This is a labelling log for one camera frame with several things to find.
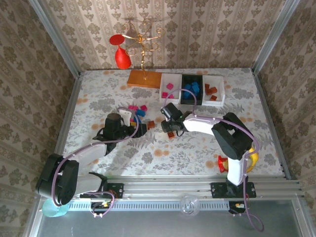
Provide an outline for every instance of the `damask wallpaper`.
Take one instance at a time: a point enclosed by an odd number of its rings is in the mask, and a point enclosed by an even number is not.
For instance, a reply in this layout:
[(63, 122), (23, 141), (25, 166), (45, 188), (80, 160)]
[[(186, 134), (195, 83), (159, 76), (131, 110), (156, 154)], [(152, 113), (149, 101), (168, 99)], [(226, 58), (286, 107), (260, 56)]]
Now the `damask wallpaper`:
[(74, 78), (27, 0), (0, 1), (0, 236), (22, 236)]
[[(252, 67), (284, 0), (40, 0), (81, 71), (117, 68), (114, 34), (166, 34), (146, 55), (154, 68)], [(132, 66), (140, 66), (140, 54)]]
[(316, 224), (316, 1), (301, 0), (261, 70), (285, 158)]

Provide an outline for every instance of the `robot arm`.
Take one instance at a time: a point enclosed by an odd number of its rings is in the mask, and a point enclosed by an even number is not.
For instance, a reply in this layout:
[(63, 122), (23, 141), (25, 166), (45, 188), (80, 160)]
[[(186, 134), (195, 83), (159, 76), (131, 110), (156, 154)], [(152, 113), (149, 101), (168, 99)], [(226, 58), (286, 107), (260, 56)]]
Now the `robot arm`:
[[(161, 112), (166, 117), (166, 120), (161, 122), (164, 132), (197, 131), (215, 136), (222, 151), (228, 157), (228, 181), (235, 186), (239, 186), (242, 183), (244, 155), (251, 148), (251, 138), (239, 129), (224, 122), (212, 120), (207, 117), (196, 117), (190, 112), (182, 114), (172, 103), (162, 108)], [(233, 122), (249, 131), (233, 113), (227, 113), (223, 116), (223, 119)]]
[[(126, 136), (138, 138), (147, 132), (146, 124), (139, 124), (138, 130), (135, 131), (134, 126), (126, 123), (129, 118), (120, 114), (109, 114), (105, 120), (105, 127), (100, 129), (97, 136), (93, 138), (94, 141), (90, 143), (91, 146), (74, 151), (72, 154), (78, 154), (73, 155), (61, 166), (55, 184), (55, 199), (61, 205), (67, 204), (77, 194), (106, 189), (107, 178), (105, 176), (93, 172), (78, 176), (79, 172), (94, 160), (110, 153), (117, 144), (111, 141), (122, 141)], [(109, 143), (100, 143), (100, 141), (109, 141)], [(57, 167), (65, 157), (68, 157), (68, 155), (51, 154), (47, 158), (36, 184), (36, 193), (46, 198), (52, 198), (53, 177)]]

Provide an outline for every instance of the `pink block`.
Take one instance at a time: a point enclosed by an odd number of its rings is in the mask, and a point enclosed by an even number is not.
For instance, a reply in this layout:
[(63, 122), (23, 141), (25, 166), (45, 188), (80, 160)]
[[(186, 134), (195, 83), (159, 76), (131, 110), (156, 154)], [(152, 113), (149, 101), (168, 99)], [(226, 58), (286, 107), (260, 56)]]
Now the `pink block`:
[(162, 98), (167, 98), (167, 96), (168, 96), (168, 92), (163, 92), (161, 95)]
[(173, 84), (172, 83), (169, 83), (167, 86), (166, 86), (169, 90), (171, 90), (173, 88)]
[(147, 111), (147, 106), (146, 106), (146, 105), (142, 105), (142, 106), (140, 107), (140, 109), (146, 112), (146, 111)]
[(136, 105), (129, 105), (128, 109), (136, 111), (136, 110), (138, 110), (138, 106), (136, 106)]

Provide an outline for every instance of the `wooden base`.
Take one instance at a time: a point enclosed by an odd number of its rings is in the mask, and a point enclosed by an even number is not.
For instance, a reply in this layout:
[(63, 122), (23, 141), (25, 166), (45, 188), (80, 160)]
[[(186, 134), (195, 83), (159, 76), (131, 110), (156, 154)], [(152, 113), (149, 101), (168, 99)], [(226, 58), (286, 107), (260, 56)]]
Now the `wooden base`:
[(145, 80), (143, 71), (132, 70), (129, 74), (127, 85), (159, 89), (161, 74), (162, 73), (146, 71), (147, 80)]

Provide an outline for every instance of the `floral tablecloth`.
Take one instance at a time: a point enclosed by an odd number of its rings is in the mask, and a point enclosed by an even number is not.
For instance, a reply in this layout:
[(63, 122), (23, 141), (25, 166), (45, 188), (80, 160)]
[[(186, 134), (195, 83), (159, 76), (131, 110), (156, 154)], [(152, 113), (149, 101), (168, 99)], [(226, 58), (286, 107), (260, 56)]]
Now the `floral tablecloth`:
[[(223, 116), (235, 113), (259, 140), (259, 161), (250, 174), (282, 175), (275, 146), (250, 69), (172, 69), (165, 73), (223, 76), (226, 99), (223, 107), (198, 106), (200, 115)], [(154, 120), (156, 127), (141, 138), (121, 142), (106, 157), (95, 160), (84, 172), (106, 175), (218, 175), (217, 160), (222, 153), (215, 138), (208, 134), (187, 132), (168, 139), (160, 122), (159, 90), (129, 87), (130, 70), (88, 71), (81, 75), (82, 86), (72, 118), (65, 152), (86, 145), (104, 126), (108, 113), (119, 106), (147, 105), (142, 122)], [(179, 105), (181, 111), (191, 110)]]

